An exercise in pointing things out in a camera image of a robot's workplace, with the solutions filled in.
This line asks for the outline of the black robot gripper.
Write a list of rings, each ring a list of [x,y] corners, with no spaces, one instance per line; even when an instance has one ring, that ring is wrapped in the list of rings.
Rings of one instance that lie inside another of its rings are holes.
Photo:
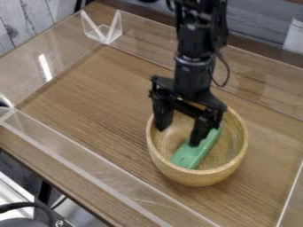
[[[155,126],[165,131],[173,123],[173,113],[179,111],[194,118],[190,146],[198,146],[211,128],[218,128],[228,105],[211,92],[215,59],[185,63],[177,60],[174,78],[151,77],[150,97]]]

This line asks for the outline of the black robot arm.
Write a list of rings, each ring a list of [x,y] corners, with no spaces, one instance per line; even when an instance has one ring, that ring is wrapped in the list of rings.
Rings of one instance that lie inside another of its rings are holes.
[[[175,11],[178,50],[174,78],[151,78],[150,97],[158,130],[166,130],[177,111],[194,118],[190,145],[198,146],[222,124],[228,105],[213,94],[215,61],[225,60],[228,0],[166,0]]]

